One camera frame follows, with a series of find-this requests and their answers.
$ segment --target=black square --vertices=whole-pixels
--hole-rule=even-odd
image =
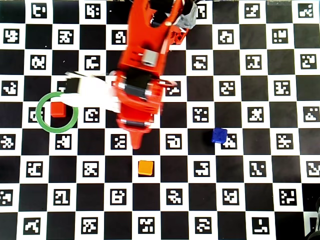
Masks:
[[[50,156],[49,183],[75,183],[76,174],[76,156]]]
[[[241,102],[215,102],[215,126],[219,128],[241,128]]]
[[[134,183],[133,184],[133,211],[160,210],[160,184]]]
[[[211,142],[212,129],[188,129],[189,155],[214,155],[215,145]]]
[[[246,239],[246,213],[217,212],[219,239]]]
[[[216,156],[217,183],[243,183],[244,160],[242,156]]]
[[[105,240],[132,239],[132,212],[131,211],[105,211],[104,212],[104,239]]]
[[[25,71],[24,62],[24,50],[0,50],[1,75],[23,75]]]
[[[245,155],[270,155],[270,130],[243,129],[243,153]]]
[[[64,75],[66,72],[78,71],[79,51],[53,50],[52,74]]]
[[[48,184],[20,184],[19,212],[47,211]]]
[[[299,156],[272,156],[274,183],[301,183]]]
[[[46,239],[75,239],[75,219],[75,212],[48,212]]]
[[[320,48],[319,24],[294,24],[296,49]]]
[[[242,101],[268,101],[267,76],[241,76]]]
[[[132,156],[106,156],[105,182],[132,183]]]
[[[78,129],[78,155],[105,155],[105,130]]]
[[[212,76],[187,76],[188,101],[213,101],[214,81]]]
[[[318,128],[300,128],[299,142],[301,155],[320,155],[320,149],[317,144],[320,141],[320,129]]]
[[[292,3],[278,4],[266,2],[266,22],[268,24],[292,23]]]
[[[240,75],[239,50],[213,51],[214,75]]]
[[[144,134],[141,147],[133,150],[133,155],[159,155],[160,154],[160,130],[151,129]]]
[[[187,211],[162,211],[161,239],[188,239],[188,216],[189,214]]]
[[[238,1],[213,1],[212,15],[214,24],[238,24]]]
[[[305,237],[303,212],[275,212],[276,239],[303,239]]]
[[[189,210],[216,211],[216,184],[189,183]]]
[[[272,183],[246,183],[244,187],[246,211],[274,210]]]
[[[320,100],[320,76],[297,75],[296,97],[298,101]]]
[[[54,24],[78,24],[79,2],[78,1],[53,1]]]
[[[52,49],[52,25],[27,24],[25,26],[26,49]]]
[[[0,102],[0,113],[3,113],[0,117],[0,128],[22,127],[21,102]]]
[[[163,112],[160,116],[161,128],[186,128],[187,127],[187,103],[164,102]]]
[[[296,102],[270,102],[270,127],[271,128],[297,128]]]
[[[266,49],[265,24],[240,24],[240,49]]]
[[[160,166],[162,183],[188,182],[187,156],[161,156]]]
[[[1,237],[6,240],[16,240],[18,213],[17,212],[1,212],[0,223],[1,223],[0,224]]]
[[[0,1],[0,23],[24,24],[26,22],[25,1]]]
[[[106,49],[105,25],[80,25],[80,49]]]
[[[295,54],[293,49],[268,50],[268,74],[295,74]]]
[[[19,183],[20,157],[0,156],[0,183]]]
[[[104,183],[78,183],[76,185],[77,211],[104,210]]]
[[[186,51],[168,52],[163,75],[186,75]]]
[[[186,36],[186,49],[212,49],[212,25],[195,25]]]
[[[23,129],[21,154],[49,155],[49,132],[42,129]]]

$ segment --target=white square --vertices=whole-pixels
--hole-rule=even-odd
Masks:
[[[294,49],[295,48],[294,24],[293,23],[266,24],[266,48],[267,49]]]
[[[294,66],[296,75],[319,75],[320,49],[296,48],[294,50]]]
[[[47,195],[48,212],[75,212],[77,206],[76,183],[49,183]]]
[[[240,75],[266,76],[268,75],[267,49],[241,49]]]
[[[70,128],[63,133],[49,134],[50,156],[76,156],[78,154],[78,129]]]
[[[320,101],[297,101],[297,122],[300,129],[320,128]]]
[[[101,107],[79,107],[78,129],[105,129],[106,110]]]
[[[225,128],[227,129],[227,141],[224,144],[215,143],[216,156],[241,156],[244,154],[244,139],[242,128]]]
[[[0,49],[25,49],[26,25],[23,23],[0,23]]]
[[[176,190],[182,190],[182,197]],[[187,182],[162,182],[160,184],[160,210],[161,211],[188,211],[189,210],[189,184]]]
[[[106,74],[106,67],[107,67],[106,50],[79,50],[79,72],[80,73],[86,76]]]
[[[280,134],[280,147],[277,149],[277,135]],[[290,149],[290,139],[283,138],[283,135],[293,136],[293,149]],[[297,156],[300,155],[299,129],[298,128],[270,128],[271,155],[280,156]]]
[[[320,157],[318,155],[301,155],[300,171],[303,184],[318,184],[320,181]]]
[[[127,49],[129,37],[127,24],[107,24],[106,35],[106,50],[124,51]]]
[[[296,102],[296,75],[268,75],[269,102]]]
[[[188,155],[188,129],[160,128],[160,155]]]
[[[215,127],[213,101],[188,101],[186,103],[187,128],[212,129]]]
[[[0,212],[1,213],[16,213],[19,211],[19,194],[20,194],[20,184],[19,183],[1,183],[0,184],[0,192],[2,190],[12,190],[12,194],[10,192],[4,194],[4,198],[1,197],[0,202]]]
[[[106,158],[104,155],[78,155],[76,182],[78,184],[104,184]]]
[[[275,212],[303,212],[303,195],[302,195],[302,184],[301,183],[273,183],[273,205]],[[285,192],[280,192],[280,190],[292,190],[296,197],[296,205],[280,205],[280,200],[282,203],[286,203],[286,199],[283,199]]]
[[[107,183],[104,184],[104,211],[105,212],[130,212],[133,209],[133,184],[132,183]]]
[[[139,233],[139,219],[143,220],[154,220],[154,229],[148,228],[150,232],[154,233]],[[132,239],[139,240],[150,240],[150,239],[161,239],[161,212],[160,211],[133,211],[132,212]]]
[[[245,184],[238,182],[218,182],[216,184],[216,210],[218,212],[245,212]]]
[[[21,156],[22,128],[0,128],[0,135],[0,156]]]
[[[54,22],[54,14],[53,14],[52,0],[26,0],[25,1],[25,23],[26,24],[52,24],[53,22]]]
[[[263,226],[261,221],[261,228],[253,229],[252,218],[268,218],[269,226]],[[246,239],[247,240],[270,240],[276,239],[276,221],[274,211],[246,211],[245,212],[246,225]]]
[[[40,234],[24,235],[24,219],[40,218],[40,229],[36,230]],[[16,239],[19,240],[44,240],[47,237],[47,212],[46,211],[19,211],[16,224]]]
[[[125,136],[125,144],[121,144],[120,147],[114,148],[115,145],[112,143],[112,134],[119,134],[121,136]],[[133,148],[131,145],[131,137],[130,133],[122,128],[107,128],[105,130],[105,152],[104,155],[106,156],[131,156],[133,154]]]
[[[241,102],[242,127],[244,129],[269,129],[270,108],[268,101]]]
[[[0,102],[23,102],[25,76],[0,75]]]
[[[37,122],[36,117],[36,107],[38,101],[24,101],[22,106],[22,128],[23,129],[42,129],[42,127]],[[50,113],[50,102],[47,101],[43,105],[44,112],[44,122],[50,126],[51,123],[51,113]]]
[[[213,76],[213,98],[215,102],[241,102],[241,76]]]
[[[186,50],[187,76],[213,76],[214,51]]]
[[[212,1],[200,1],[197,4],[195,23],[197,25],[211,25],[213,23],[213,3]]]
[[[196,222],[196,218],[201,218],[202,224]],[[211,224],[211,233],[204,233],[207,222]],[[189,240],[215,240],[218,239],[218,214],[217,211],[189,211]]]
[[[305,9],[299,11],[299,4],[307,4],[308,6],[306,6]],[[294,24],[319,24],[319,1],[292,1],[292,21]]]
[[[139,161],[154,161],[153,169],[154,176],[139,176],[138,166]],[[133,155],[132,156],[132,182],[138,184],[156,184],[161,182],[161,165],[160,155]]]
[[[82,218],[97,218],[97,234],[81,234],[83,222]],[[105,227],[105,212],[104,211],[76,211],[74,239],[77,240],[103,240]]]
[[[52,75],[52,50],[25,49],[24,50],[24,75],[25,76],[51,76]]]
[[[52,49],[53,50],[79,50],[80,49],[80,25],[79,24],[53,24],[52,25]]]
[[[239,1],[239,23],[240,24],[265,24],[266,22],[267,22],[266,1],[261,1],[261,0]]]
[[[213,24],[212,41],[213,49],[239,50],[240,29],[239,24]]]
[[[21,184],[47,184],[49,182],[49,156],[22,155],[20,157]]]
[[[79,19],[81,25],[105,25],[107,23],[107,2],[100,0],[80,1]]]
[[[271,155],[244,155],[243,175],[245,183],[272,184],[273,172]]]
[[[188,183],[216,183],[216,156],[215,155],[188,155]],[[195,164],[202,169],[195,169]]]
[[[180,82],[180,87],[163,89],[162,102],[181,103],[181,102],[187,101],[187,76],[162,75],[160,76],[160,79],[167,80],[167,81]]]

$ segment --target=checkerboard floor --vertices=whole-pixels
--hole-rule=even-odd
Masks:
[[[63,134],[42,130],[35,108],[64,91],[65,72],[113,79],[130,7],[0,1],[0,239],[303,239],[320,197],[319,2],[200,2],[139,150],[95,106]],[[67,115],[42,109],[52,127]]]

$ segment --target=gray component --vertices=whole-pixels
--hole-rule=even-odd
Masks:
[[[149,67],[155,67],[157,65],[159,53],[151,50],[144,50],[142,57],[142,63]]]

